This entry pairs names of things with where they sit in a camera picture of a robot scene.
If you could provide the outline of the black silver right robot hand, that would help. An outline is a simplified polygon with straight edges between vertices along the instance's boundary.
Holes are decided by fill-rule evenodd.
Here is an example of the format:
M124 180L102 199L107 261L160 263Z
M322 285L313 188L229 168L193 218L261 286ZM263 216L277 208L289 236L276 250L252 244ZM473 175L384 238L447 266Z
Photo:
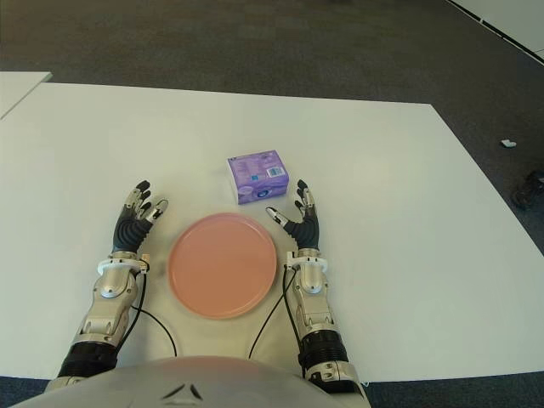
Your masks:
M297 248L319 250L320 225L315 199L309 186L299 179L297 182L295 207L302 219L294 222L273 207L267 207L266 213L296 242Z

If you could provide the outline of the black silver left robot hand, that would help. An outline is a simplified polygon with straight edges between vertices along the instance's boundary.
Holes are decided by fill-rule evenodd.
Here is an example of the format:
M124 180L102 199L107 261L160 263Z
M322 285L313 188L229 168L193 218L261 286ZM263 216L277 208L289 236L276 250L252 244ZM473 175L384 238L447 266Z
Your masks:
M137 253L156 221L163 216L168 200L149 201L150 182L139 182L128 194L116 221L112 252Z

